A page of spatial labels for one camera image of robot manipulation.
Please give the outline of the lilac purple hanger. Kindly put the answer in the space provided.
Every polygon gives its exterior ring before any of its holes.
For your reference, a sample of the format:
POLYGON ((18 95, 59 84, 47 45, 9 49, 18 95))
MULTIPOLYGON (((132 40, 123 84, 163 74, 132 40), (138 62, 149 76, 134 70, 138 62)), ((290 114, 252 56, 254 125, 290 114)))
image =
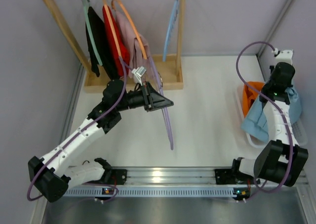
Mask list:
MULTIPOLYGON (((158 73, 158 70, 155 66, 154 60, 150 56, 148 58, 148 61, 149 61, 149 64, 151 66, 151 70, 152 70, 154 80, 155 80, 156 85, 157 85, 157 89, 161 95, 164 95, 162 78, 161 78, 160 74, 158 73)), ((169 139, 169 143, 170 143, 170 149, 173 150, 174 149, 174 141, 173 141, 173 134, 172 134, 169 113, 168 113, 167 108, 162 109, 162 115, 163 115, 165 126, 166 126, 166 131, 167 131, 167 135, 168 135, 168 139, 169 139)))

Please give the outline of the light blue trousers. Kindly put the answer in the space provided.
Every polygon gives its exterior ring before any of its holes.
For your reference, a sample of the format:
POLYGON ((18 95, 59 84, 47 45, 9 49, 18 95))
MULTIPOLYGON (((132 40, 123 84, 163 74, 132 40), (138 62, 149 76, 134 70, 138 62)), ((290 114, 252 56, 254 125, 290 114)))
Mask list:
MULTIPOLYGON (((302 113, 301 100, 295 87, 287 88, 286 92, 290 99, 289 119, 293 125, 298 121, 302 113)), ((244 117, 241 129, 264 143, 269 141, 267 119, 258 96, 248 114, 244 117)))

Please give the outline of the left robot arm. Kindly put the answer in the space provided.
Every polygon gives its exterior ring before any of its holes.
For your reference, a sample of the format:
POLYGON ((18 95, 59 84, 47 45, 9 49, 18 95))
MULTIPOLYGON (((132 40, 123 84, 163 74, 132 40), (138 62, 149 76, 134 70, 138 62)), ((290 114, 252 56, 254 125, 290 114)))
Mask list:
POLYGON ((44 156, 34 156, 28 161, 31 184, 50 203, 78 185, 113 185, 116 170, 107 160, 96 158, 80 166, 71 166, 72 161, 117 125, 121 111, 143 107, 152 112, 173 105, 173 101, 157 92, 150 82, 137 90, 126 91, 122 80, 110 81, 103 91, 102 101, 72 135, 44 156))

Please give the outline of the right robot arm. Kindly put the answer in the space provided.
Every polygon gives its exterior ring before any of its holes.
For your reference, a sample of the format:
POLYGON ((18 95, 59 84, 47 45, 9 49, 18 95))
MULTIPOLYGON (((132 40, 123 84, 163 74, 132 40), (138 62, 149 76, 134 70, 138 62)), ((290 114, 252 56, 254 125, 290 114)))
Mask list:
POLYGON ((298 179, 309 153, 299 146, 290 122, 290 96, 295 74, 293 65, 279 62, 263 85, 252 108, 261 110, 265 117, 268 143, 256 159, 239 157, 232 169, 238 175, 256 181, 265 179, 285 186, 293 186, 298 179))

